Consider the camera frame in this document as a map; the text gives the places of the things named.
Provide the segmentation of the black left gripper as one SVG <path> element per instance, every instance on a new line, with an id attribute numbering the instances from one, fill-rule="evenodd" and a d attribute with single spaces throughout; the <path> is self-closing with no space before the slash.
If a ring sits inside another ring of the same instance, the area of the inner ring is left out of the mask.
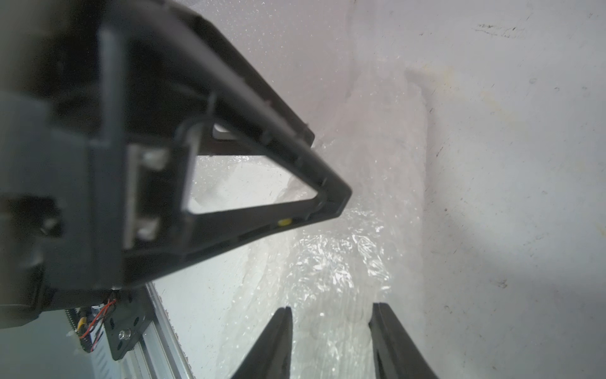
<path id="1" fill-rule="evenodd" d="M 1 326 L 135 287 L 134 2 L 1 4 Z"/>

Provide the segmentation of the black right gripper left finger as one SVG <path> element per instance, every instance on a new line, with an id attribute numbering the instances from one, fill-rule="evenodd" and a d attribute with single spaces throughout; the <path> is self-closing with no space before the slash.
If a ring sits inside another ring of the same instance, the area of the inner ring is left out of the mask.
<path id="1" fill-rule="evenodd" d="M 289 379 L 293 349 L 290 307 L 274 312 L 232 379 Z"/>

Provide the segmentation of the clear vase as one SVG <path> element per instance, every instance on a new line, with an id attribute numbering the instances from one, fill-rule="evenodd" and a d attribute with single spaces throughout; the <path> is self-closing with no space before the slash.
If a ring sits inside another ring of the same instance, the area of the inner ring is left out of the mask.
<path id="1" fill-rule="evenodd" d="M 316 152 L 353 191 L 342 215 L 156 281 L 194 377 L 230 377 L 283 306 L 294 319 L 291 377 L 374 376 L 372 305 L 418 249 L 426 134 L 404 69 L 366 66 L 317 129 Z"/>

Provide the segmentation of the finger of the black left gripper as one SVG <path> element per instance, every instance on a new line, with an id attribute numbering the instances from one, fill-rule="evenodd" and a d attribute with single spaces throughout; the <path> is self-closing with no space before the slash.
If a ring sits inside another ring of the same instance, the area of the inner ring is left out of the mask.
<path id="1" fill-rule="evenodd" d="M 133 287 L 279 232 L 339 217 L 352 191 L 308 126 L 221 32 L 171 1 L 108 6 L 108 129 L 122 180 L 120 284 Z M 264 156 L 309 200 L 195 214 L 199 156 Z"/>

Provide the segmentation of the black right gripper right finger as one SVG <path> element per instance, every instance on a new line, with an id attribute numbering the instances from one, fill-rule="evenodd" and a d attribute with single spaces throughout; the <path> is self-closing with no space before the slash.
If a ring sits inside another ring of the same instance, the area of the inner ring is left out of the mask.
<path id="1" fill-rule="evenodd" d="M 369 329 L 376 378 L 438 378 L 387 303 L 372 305 Z"/>

